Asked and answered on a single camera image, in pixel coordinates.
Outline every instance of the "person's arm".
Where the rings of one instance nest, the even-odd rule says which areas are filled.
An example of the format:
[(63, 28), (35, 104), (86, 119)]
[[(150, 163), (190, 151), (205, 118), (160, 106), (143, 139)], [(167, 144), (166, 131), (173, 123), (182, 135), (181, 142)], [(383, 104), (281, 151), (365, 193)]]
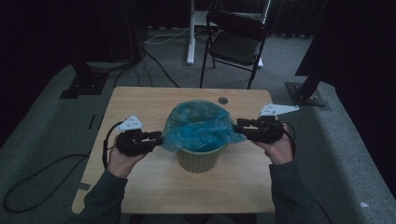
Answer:
[(121, 203), (128, 182), (126, 177), (145, 156), (127, 157), (116, 148), (111, 149), (107, 169), (85, 196), (84, 209), (80, 214), (68, 218), (64, 224), (119, 223)]
[(297, 164), (293, 160), (291, 140), (283, 134), (273, 144), (253, 143), (263, 148), (265, 155), (273, 163), (269, 168), (276, 224), (314, 223), (315, 198), (300, 177)]

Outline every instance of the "wooden table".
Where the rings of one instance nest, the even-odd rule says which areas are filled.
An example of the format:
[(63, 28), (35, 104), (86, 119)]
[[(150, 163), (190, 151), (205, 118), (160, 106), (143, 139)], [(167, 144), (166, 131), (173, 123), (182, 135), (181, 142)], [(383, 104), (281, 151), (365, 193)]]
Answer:
[[(228, 104), (220, 104), (220, 97), (227, 98)], [(190, 100), (220, 105), (234, 120), (256, 119), (262, 107), (272, 103), (268, 91), (117, 87), (81, 179), (81, 186), (89, 189), (78, 189), (73, 212), (83, 209), (85, 195), (104, 171), (103, 140), (111, 126), (136, 114), (144, 132), (163, 131), (172, 109)], [(109, 143), (116, 133), (110, 135)], [(261, 148), (244, 141), (224, 148), (212, 170), (193, 174), (178, 164), (174, 152), (155, 147), (129, 175), (122, 213), (273, 213), (269, 164)]]

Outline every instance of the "handheld controller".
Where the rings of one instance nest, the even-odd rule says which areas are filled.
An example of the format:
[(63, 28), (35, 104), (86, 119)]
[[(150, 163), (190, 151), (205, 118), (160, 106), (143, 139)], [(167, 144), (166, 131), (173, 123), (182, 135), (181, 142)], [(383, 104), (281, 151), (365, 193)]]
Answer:
[(141, 129), (125, 131), (117, 137), (116, 147), (129, 157), (149, 153), (163, 144), (161, 135), (162, 132), (143, 133)]
[(142, 128), (143, 123), (136, 115), (132, 115), (124, 122), (118, 122), (111, 127), (103, 143), (102, 162), (105, 168), (107, 168), (107, 151), (110, 149), (107, 147), (108, 138), (114, 129), (119, 132), (124, 131), (117, 136), (114, 147), (120, 153), (129, 157), (152, 152), (156, 146), (163, 144), (162, 132), (143, 133)]
[(285, 134), (291, 141), (288, 132), (283, 128), (283, 123), (276, 119), (276, 115), (286, 114), (299, 110), (298, 106), (289, 105), (266, 105), (262, 108), (258, 119), (237, 119), (237, 125), (233, 125), (236, 133), (241, 133), (247, 140), (271, 144), (278, 141)]
[(283, 124), (275, 116), (260, 116), (258, 119), (237, 119), (236, 123), (237, 125), (233, 125), (233, 130), (246, 136), (247, 140), (255, 142), (271, 144), (279, 140), (285, 133)]

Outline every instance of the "hand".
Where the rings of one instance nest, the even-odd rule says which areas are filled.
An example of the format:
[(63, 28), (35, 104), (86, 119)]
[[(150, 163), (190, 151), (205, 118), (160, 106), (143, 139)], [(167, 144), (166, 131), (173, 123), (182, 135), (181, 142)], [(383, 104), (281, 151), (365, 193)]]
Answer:
[[(286, 124), (283, 125), (283, 128), (286, 132), (288, 131), (288, 126)], [(292, 142), (285, 134), (283, 134), (282, 138), (273, 144), (254, 141), (252, 141), (252, 143), (258, 147), (262, 147), (265, 150), (265, 155), (270, 158), (274, 165), (293, 161), (293, 153), (291, 149)]]
[[(114, 146), (117, 142), (117, 137), (114, 139)], [(124, 154), (120, 153), (116, 147), (113, 147), (110, 151), (110, 155), (108, 157), (108, 166), (107, 170), (119, 177), (119, 178), (126, 178), (129, 173), (131, 173), (132, 168), (145, 158), (146, 154), (141, 154), (133, 157), (125, 156)]]

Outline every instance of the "sleeve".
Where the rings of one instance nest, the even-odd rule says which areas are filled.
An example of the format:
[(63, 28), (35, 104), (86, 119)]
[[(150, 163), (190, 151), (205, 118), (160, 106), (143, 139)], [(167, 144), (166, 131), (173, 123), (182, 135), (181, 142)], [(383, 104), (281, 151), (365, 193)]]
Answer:
[(80, 214), (68, 218), (64, 224), (119, 223), (127, 182), (127, 179), (116, 177), (105, 170), (96, 185), (85, 196), (85, 208)]
[(275, 223), (315, 223), (315, 198), (301, 179), (295, 161), (270, 165), (270, 174)]

